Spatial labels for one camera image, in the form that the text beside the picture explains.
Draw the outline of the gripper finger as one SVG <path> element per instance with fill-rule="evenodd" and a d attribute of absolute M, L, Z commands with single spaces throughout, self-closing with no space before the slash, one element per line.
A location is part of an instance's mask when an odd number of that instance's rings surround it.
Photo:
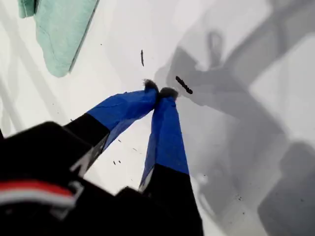
<path fill-rule="evenodd" d="M 110 96 L 65 125 L 74 135 L 104 151 L 135 121 L 153 110 L 158 100 L 158 87 L 144 81 L 144 89 Z"/>
<path fill-rule="evenodd" d="M 140 191 L 162 210 L 168 234 L 202 236 L 202 220 L 192 190 L 176 108 L 177 97 L 172 88 L 162 88 L 159 92 Z"/>

